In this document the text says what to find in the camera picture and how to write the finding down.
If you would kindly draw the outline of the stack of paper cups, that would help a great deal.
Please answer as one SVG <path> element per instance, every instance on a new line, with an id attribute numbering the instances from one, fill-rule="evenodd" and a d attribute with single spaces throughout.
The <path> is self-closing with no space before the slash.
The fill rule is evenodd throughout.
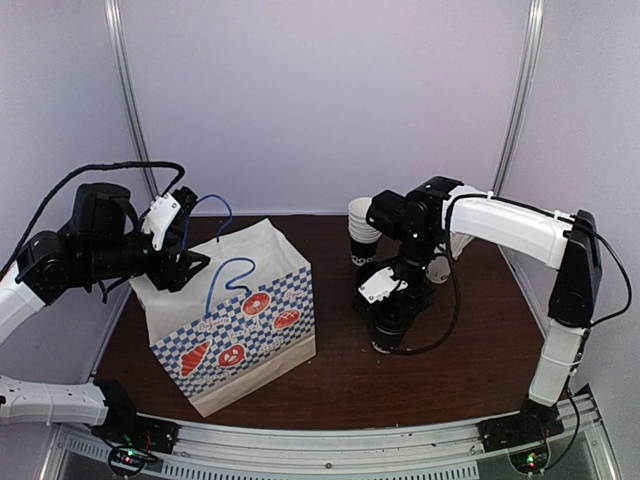
<path id="1" fill-rule="evenodd" d="M 374 260 L 381 237 L 381 233 L 367 223 L 371 203 L 371 197 L 359 197 L 348 205 L 351 261 L 357 266 Z"/>

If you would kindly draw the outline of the blue checkered paper bag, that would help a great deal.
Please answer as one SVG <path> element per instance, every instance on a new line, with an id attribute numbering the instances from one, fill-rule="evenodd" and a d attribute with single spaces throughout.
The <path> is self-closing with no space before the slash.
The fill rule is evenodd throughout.
<path id="1" fill-rule="evenodd" d="M 180 291 L 131 285 L 151 351 L 207 417 L 315 356 L 313 276 L 268 218 L 192 250 L 210 263 Z"/>

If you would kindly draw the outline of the black cup lid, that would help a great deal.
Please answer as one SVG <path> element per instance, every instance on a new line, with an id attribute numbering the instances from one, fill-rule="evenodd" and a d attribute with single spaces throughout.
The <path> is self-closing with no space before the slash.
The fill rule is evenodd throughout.
<path id="1" fill-rule="evenodd" d="M 404 335 L 414 320 L 415 313 L 405 304 L 379 302 L 373 308 L 373 326 L 387 335 Z"/>

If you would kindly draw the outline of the black paper coffee cup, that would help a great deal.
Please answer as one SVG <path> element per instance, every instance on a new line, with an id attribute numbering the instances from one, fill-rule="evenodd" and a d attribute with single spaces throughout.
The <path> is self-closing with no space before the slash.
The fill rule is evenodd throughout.
<path id="1" fill-rule="evenodd" d="M 367 330 L 372 345 L 383 353 L 391 353 L 414 323 L 415 315 L 396 304 L 378 303 L 367 315 Z"/>

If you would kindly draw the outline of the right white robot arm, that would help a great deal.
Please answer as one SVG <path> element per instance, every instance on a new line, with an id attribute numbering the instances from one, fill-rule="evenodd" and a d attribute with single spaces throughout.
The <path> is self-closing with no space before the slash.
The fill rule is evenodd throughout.
<path id="1" fill-rule="evenodd" d="M 406 195 L 385 190 L 371 199 L 368 227 L 399 243 L 395 257 L 365 262 L 353 307 L 366 321 L 372 346 L 403 355 L 400 344 L 432 302 L 439 259 L 452 265 L 457 239 L 481 239 L 534 258 L 556 271 L 549 331 L 535 374 L 513 419 L 519 440 L 535 440 L 551 424 L 550 410 L 578 367 L 592 328 L 602 267 L 593 215 L 538 209 L 436 176 Z"/>

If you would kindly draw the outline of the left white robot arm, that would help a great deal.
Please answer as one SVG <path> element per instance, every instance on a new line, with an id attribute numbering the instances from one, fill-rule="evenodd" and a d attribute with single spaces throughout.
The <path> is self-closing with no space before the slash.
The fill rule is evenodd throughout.
<path id="1" fill-rule="evenodd" d="M 130 191 L 116 184 L 80 185 L 69 221 L 42 231 L 18 250 L 1 280 L 1 337 L 52 305 L 65 292 L 98 286 L 102 296 L 145 277 L 175 293 L 210 262 L 184 245 L 198 197 L 187 187 L 157 197 L 143 216 Z M 1 379 L 1 422 L 75 423 L 106 428 L 123 444 L 137 442 L 144 424 L 116 381 L 62 385 Z"/>

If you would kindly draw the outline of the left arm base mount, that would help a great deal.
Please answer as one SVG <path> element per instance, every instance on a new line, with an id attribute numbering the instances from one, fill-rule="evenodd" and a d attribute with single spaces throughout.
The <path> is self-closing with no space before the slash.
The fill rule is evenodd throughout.
<path id="1" fill-rule="evenodd" d="M 95 380 L 93 385 L 100 389 L 107 407 L 105 420 L 91 427 L 94 435 L 148 452 L 173 452 L 179 433 L 177 423 L 140 415 L 118 381 Z"/>

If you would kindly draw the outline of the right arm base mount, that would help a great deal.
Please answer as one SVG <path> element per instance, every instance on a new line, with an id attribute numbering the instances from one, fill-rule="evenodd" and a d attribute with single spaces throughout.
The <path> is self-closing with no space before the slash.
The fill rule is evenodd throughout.
<path id="1" fill-rule="evenodd" d="M 525 398 L 518 412 L 478 424 L 485 452 L 542 442 L 565 431 L 557 405 L 545 406 Z"/>

